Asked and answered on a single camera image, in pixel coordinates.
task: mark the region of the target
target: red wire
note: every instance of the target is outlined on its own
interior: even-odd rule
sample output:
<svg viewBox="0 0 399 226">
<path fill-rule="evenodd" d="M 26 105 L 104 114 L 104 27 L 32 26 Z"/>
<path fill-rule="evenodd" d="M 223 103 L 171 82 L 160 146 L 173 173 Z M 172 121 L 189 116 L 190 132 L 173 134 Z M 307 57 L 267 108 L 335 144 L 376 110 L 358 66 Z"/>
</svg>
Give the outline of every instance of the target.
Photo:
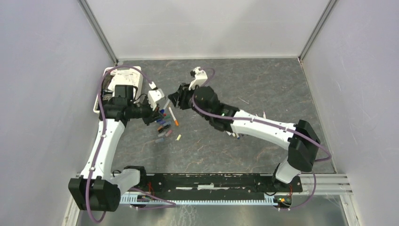
<svg viewBox="0 0 399 226">
<path fill-rule="evenodd" d="M 288 197 L 291 197 L 292 196 L 292 185 L 289 185 L 289 195 L 288 195 Z"/>
<path fill-rule="evenodd" d="M 148 193 L 154 195 L 154 189 L 153 189 L 152 186 L 151 186 L 151 182 L 148 183 Z"/>
</svg>

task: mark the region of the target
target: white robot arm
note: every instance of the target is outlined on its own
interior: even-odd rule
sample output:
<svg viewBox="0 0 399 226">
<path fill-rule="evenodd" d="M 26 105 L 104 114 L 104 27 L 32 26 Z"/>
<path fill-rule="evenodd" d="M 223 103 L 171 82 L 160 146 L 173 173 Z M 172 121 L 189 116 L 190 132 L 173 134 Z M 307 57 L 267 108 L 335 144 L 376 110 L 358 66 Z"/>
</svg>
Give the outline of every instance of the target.
<svg viewBox="0 0 399 226">
<path fill-rule="evenodd" d="M 126 84 L 124 80 L 121 81 L 121 84 L 113 84 L 112 98 L 102 101 L 105 118 L 102 118 L 102 114 L 99 115 L 97 137 L 85 168 L 79 178 L 72 178 L 68 184 L 68 188 L 81 210 L 87 208 L 84 188 L 88 182 L 90 183 L 91 210 L 116 210 L 121 194 L 139 184 L 142 174 L 140 169 L 128 168 L 116 177 L 111 177 L 115 150 L 127 122 L 130 119 L 141 118 L 146 125 L 149 125 L 151 122 L 163 118 L 158 102 L 165 99 L 165 95 L 154 82 L 149 83 L 151 90 L 140 102 L 137 97 L 134 97 L 134 86 Z"/>
<path fill-rule="evenodd" d="M 204 70 L 197 67 L 191 71 L 191 76 L 194 81 L 190 84 L 181 84 L 176 93 L 168 96 L 175 107 L 183 110 L 192 108 L 217 130 L 251 135 L 288 150 L 288 157 L 277 166 L 273 174 L 273 178 L 276 179 L 276 186 L 289 184 L 301 172 L 311 172 L 318 147 L 288 131 L 298 131 L 319 143 L 319 138 L 308 122 L 300 120 L 297 124 L 294 124 L 272 121 L 252 115 L 234 106 L 223 104 L 218 100 L 217 94 L 212 88 L 202 86 L 207 80 Z M 193 106 L 193 100 L 203 112 L 199 112 Z"/>
</svg>

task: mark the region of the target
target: black mounting plate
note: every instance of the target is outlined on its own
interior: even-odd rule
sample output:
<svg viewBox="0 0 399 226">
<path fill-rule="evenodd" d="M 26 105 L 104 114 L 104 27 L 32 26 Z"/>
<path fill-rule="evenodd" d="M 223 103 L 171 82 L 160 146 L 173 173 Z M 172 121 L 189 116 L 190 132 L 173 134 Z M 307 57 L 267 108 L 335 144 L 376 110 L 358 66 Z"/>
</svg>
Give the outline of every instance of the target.
<svg viewBox="0 0 399 226">
<path fill-rule="evenodd" d="M 136 188 L 149 191 L 167 200 L 263 200 L 264 193 L 302 192 L 301 179 L 296 176 L 277 191 L 272 176 L 258 173 L 156 173 L 147 174 L 147 184 Z"/>
</svg>

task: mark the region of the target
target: white wall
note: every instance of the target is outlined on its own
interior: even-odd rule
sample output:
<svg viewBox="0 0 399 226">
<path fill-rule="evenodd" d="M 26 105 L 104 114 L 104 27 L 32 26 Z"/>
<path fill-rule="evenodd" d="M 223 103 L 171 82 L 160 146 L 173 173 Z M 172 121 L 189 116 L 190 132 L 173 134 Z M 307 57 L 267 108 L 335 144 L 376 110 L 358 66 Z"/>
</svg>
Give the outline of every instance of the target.
<svg viewBox="0 0 399 226">
<path fill-rule="evenodd" d="M 399 215 L 399 1 L 338 1 L 304 60 L 337 167 L 366 226 Z"/>
<path fill-rule="evenodd" d="M 3 0 L 0 10 L 0 225 L 60 225 L 112 63 L 76 0 Z"/>
<path fill-rule="evenodd" d="M 297 57 L 328 0 L 88 0 L 119 58 Z"/>
</svg>

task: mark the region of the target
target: white marker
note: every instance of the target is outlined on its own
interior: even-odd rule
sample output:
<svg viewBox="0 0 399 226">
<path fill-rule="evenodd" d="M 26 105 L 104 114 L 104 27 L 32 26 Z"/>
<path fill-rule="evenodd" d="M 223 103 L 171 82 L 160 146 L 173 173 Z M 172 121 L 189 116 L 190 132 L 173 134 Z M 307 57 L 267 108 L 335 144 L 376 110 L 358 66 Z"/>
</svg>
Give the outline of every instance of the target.
<svg viewBox="0 0 399 226">
<path fill-rule="evenodd" d="M 168 99 L 168 101 L 166 102 L 165 106 L 163 106 L 163 110 L 166 110 L 166 108 L 168 107 L 169 103 L 170 103 L 170 100 Z"/>
<path fill-rule="evenodd" d="M 172 116 L 173 120 L 175 121 L 175 125 L 179 126 L 179 122 L 177 121 L 175 115 L 173 114 L 172 108 L 169 107 L 168 109 L 169 109 L 170 115 Z"/>
</svg>

